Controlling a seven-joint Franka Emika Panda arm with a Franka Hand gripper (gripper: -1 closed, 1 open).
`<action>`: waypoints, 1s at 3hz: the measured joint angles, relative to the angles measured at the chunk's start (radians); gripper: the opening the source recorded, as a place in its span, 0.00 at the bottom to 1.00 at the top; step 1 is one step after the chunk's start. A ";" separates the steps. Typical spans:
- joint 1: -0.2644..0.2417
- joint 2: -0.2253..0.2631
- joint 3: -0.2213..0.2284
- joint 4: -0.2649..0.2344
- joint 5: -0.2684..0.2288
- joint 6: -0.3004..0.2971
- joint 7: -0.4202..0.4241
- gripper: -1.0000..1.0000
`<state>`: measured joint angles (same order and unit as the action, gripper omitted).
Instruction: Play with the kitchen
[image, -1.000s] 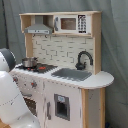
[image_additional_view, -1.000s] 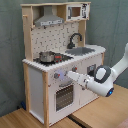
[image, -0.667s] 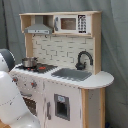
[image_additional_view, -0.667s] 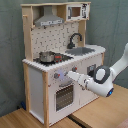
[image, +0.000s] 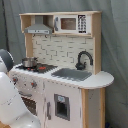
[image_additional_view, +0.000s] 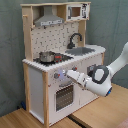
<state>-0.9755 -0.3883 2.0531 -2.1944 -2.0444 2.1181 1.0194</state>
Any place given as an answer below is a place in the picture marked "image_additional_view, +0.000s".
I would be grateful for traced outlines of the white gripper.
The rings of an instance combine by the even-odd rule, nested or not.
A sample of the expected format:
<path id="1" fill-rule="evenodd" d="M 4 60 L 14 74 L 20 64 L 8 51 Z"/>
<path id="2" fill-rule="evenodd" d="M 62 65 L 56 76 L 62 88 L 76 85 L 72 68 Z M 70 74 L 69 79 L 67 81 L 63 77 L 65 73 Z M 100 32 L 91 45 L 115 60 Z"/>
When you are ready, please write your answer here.
<path id="1" fill-rule="evenodd" d="M 74 82 L 78 83 L 81 88 L 85 88 L 89 77 L 84 74 L 73 70 L 68 70 L 66 75 Z"/>

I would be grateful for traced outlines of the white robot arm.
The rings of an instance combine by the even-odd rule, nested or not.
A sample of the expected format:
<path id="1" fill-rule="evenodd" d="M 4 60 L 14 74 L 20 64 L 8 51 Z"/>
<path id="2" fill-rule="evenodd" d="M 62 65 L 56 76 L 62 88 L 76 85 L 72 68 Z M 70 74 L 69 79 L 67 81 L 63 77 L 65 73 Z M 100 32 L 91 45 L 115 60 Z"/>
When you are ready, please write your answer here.
<path id="1" fill-rule="evenodd" d="M 112 90 L 112 77 L 126 64 L 128 64 L 128 42 L 124 45 L 122 53 L 115 61 L 108 66 L 96 66 L 92 76 L 73 70 L 68 70 L 66 75 L 76 82 L 82 89 L 106 97 Z"/>

